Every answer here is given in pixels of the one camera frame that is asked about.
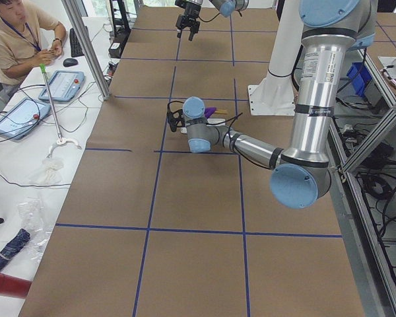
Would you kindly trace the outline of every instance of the floor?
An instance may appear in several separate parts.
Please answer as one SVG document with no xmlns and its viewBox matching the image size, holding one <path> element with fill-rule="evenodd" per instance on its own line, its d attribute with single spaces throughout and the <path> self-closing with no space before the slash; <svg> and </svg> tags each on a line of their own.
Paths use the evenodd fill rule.
<svg viewBox="0 0 396 317">
<path fill-rule="evenodd" d="M 225 149 L 192 155 L 165 124 L 169 101 L 195 95 L 243 112 L 235 129 L 288 145 L 292 118 L 248 106 L 277 18 L 246 13 L 189 42 L 177 9 L 143 8 L 21 317 L 364 316 L 329 195 L 287 209 L 270 172 Z"/>
</svg>

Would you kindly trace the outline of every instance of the computer mouse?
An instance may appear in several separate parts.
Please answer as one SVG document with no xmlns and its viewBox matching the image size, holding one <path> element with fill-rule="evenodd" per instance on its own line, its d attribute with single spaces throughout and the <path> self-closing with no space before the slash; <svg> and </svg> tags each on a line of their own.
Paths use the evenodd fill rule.
<svg viewBox="0 0 396 317">
<path fill-rule="evenodd" d="M 63 66 L 70 67 L 78 65 L 78 61 L 75 58 L 67 58 L 63 61 Z"/>
</svg>

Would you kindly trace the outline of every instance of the blue joint cap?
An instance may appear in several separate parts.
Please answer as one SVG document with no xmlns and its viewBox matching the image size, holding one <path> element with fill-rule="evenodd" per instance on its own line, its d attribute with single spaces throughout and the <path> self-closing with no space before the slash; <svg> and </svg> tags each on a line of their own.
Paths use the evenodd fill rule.
<svg viewBox="0 0 396 317">
<path fill-rule="evenodd" d="M 270 187 L 280 203 L 293 209 L 309 207 L 318 198 L 314 177 L 305 168 L 295 164 L 281 164 L 275 168 Z"/>
<path fill-rule="evenodd" d="M 183 113 L 191 119 L 203 117 L 204 112 L 204 102 L 198 97 L 189 97 L 183 104 Z"/>
<path fill-rule="evenodd" d="M 356 40 L 354 45 L 352 45 L 348 51 L 360 50 L 361 48 L 367 48 L 374 43 L 375 34 L 371 34 L 369 36 L 365 36 L 364 38 L 359 38 Z"/>
<path fill-rule="evenodd" d="M 299 15 L 310 28 L 323 28 L 343 20 L 360 0 L 301 0 Z"/>
<path fill-rule="evenodd" d="M 192 153 L 202 153 L 211 150 L 211 143 L 205 139 L 189 139 L 187 142 Z"/>
<path fill-rule="evenodd" d="M 231 0 L 226 1 L 222 4 L 219 11 L 222 16 L 227 18 L 235 11 L 235 4 Z"/>
</svg>

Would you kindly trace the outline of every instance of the red cylinder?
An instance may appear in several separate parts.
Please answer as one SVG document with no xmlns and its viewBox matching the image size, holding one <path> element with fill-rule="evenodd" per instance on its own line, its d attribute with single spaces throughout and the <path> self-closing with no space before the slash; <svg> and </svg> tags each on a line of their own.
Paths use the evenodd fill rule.
<svg viewBox="0 0 396 317">
<path fill-rule="evenodd" d="M 18 299 L 26 298 L 31 281 L 19 279 L 18 277 L 0 273 L 0 295 L 16 297 Z"/>
</svg>

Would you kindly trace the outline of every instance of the purple object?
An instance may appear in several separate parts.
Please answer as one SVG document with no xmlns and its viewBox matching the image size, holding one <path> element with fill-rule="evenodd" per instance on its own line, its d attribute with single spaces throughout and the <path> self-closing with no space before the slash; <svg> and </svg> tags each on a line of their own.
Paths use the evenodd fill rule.
<svg viewBox="0 0 396 317">
<path fill-rule="evenodd" d="M 208 119 L 209 117 L 212 116 L 213 113 L 216 112 L 216 110 L 217 110 L 216 107 L 208 107 L 208 108 L 205 108 L 204 116 Z"/>
</svg>

